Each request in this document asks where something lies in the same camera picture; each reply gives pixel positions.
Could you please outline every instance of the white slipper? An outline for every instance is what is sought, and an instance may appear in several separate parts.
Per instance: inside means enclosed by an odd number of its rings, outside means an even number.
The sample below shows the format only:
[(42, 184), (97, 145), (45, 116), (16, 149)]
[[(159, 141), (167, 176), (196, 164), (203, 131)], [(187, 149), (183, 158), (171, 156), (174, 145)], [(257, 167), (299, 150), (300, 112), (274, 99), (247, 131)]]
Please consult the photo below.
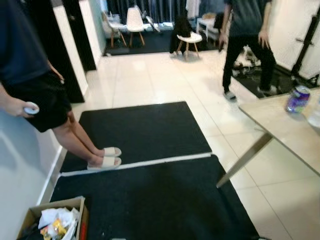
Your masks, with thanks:
[(103, 158), (103, 163), (101, 165), (101, 167), (90, 167), (87, 166), (88, 170), (92, 170), (92, 171), (97, 171), (97, 170), (113, 170), (116, 169), (117, 167), (119, 167), (121, 165), (121, 159), (119, 157), (108, 157), (105, 156)]
[(121, 150), (117, 147), (105, 147), (104, 156), (106, 157), (119, 157), (122, 154)]

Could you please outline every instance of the black pants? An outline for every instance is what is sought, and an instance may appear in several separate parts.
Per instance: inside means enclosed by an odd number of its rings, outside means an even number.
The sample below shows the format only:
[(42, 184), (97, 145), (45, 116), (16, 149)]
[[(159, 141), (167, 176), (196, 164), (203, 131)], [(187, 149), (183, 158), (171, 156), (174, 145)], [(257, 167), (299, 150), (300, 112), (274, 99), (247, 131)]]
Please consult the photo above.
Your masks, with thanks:
[(223, 87), (224, 91), (229, 90), (231, 83), (232, 69), (235, 61), (241, 53), (244, 46), (249, 45), (255, 56), (261, 60), (261, 82), (260, 89), (269, 90), (272, 75), (274, 72), (276, 60), (273, 52), (267, 47), (262, 48), (258, 43), (258, 36), (236, 36), (229, 38), (228, 50), (226, 53), (226, 60), (223, 74)]

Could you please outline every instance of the black shorts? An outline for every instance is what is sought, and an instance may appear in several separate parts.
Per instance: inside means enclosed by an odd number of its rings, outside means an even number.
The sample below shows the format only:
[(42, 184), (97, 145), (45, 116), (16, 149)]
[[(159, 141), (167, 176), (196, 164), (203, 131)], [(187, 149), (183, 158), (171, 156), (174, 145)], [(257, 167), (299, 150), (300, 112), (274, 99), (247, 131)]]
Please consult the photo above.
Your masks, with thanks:
[(72, 109), (64, 86), (51, 71), (37, 78), (6, 86), (5, 89), (13, 98), (39, 106), (39, 113), (27, 121), (41, 133), (63, 125)]

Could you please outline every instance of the leg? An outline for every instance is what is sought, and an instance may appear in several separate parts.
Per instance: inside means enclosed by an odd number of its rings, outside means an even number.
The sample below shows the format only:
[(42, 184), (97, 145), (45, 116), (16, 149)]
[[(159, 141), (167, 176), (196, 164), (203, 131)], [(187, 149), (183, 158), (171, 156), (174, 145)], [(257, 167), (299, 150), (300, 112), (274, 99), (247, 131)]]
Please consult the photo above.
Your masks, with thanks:
[(89, 136), (83, 127), (75, 120), (75, 116), (72, 111), (68, 112), (68, 119), (70, 121), (70, 128), (74, 135), (82, 142), (82, 144), (94, 155), (98, 157), (103, 157), (105, 155), (105, 151), (99, 150), (96, 148), (94, 143), (91, 141)]
[(233, 175), (235, 175), (241, 168), (243, 168), (257, 153), (260, 152), (272, 140), (269, 133), (265, 133), (262, 137), (253, 144), (253, 146), (246, 151), (242, 157), (232, 166), (232, 168), (220, 179), (216, 187), (220, 188), (225, 184)]
[(103, 162), (103, 157), (92, 154), (84, 144), (77, 138), (71, 128), (70, 120), (56, 128), (53, 128), (53, 133), (57, 141), (65, 149), (78, 156), (79, 158), (86, 160), (88, 164), (93, 166), (100, 166)]
[(121, 38), (122, 38), (123, 44), (124, 44), (125, 46), (127, 46), (126, 40), (125, 40), (124, 36), (122, 35), (122, 32), (119, 31), (119, 33), (120, 33), (120, 36), (121, 36)]
[(262, 46), (258, 43), (258, 37), (251, 37), (249, 41), (249, 47), (251, 48), (254, 55), (261, 60), (261, 82), (260, 89), (268, 91), (271, 87), (271, 80), (274, 73), (276, 60), (271, 49)]
[(132, 32), (131, 35), (130, 35), (130, 43), (129, 43), (129, 47), (131, 48), (132, 46), (132, 40), (134, 38), (134, 33)]
[(189, 43), (186, 43), (186, 48), (185, 48), (185, 60), (188, 61), (188, 55), (189, 55)]
[(111, 32), (111, 48), (114, 47), (114, 31)]
[(231, 83), (232, 69), (234, 63), (237, 60), (241, 50), (245, 45), (244, 37), (230, 37), (228, 43), (228, 50), (226, 52), (226, 60), (224, 65), (223, 82), (224, 92), (229, 92), (229, 86)]
[(178, 49), (176, 50), (176, 54), (177, 54), (177, 55), (178, 55), (178, 53), (179, 53), (179, 51), (180, 51), (183, 43), (184, 43), (184, 41), (180, 40), (180, 44), (179, 44), (179, 46), (178, 46)]
[(198, 58), (200, 58), (199, 52), (198, 52), (198, 48), (197, 48), (197, 44), (196, 44), (196, 43), (194, 44), (194, 47), (195, 47), (196, 54), (198, 54)]
[(142, 45), (146, 45), (145, 44), (145, 40), (144, 40), (144, 37), (142, 36), (141, 32), (139, 32), (139, 35), (140, 35), (140, 39), (141, 39), (141, 42), (142, 42)]

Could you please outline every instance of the cardboard box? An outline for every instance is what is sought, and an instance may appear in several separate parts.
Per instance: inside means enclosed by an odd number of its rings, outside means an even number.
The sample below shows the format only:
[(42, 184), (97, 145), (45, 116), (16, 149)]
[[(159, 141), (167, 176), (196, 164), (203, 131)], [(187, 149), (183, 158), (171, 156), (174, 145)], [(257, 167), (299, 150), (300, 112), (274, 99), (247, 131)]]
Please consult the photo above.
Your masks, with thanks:
[(89, 212), (85, 206), (84, 197), (76, 197), (68, 200), (55, 201), (50, 203), (41, 204), (39, 206), (31, 207), (28, 209), (24, 218), (23, 224), (20, 228), (17, 239), (21, 238), (24, 229), (33, 225), (37, 218), (41, 217), (41, 211), (45, 209), (58, 209), (68, 208), (71, 210), (75, 208), (80, 213), (80, 219), (76, 227), (76, 240), (86, 240), (89, 222)]

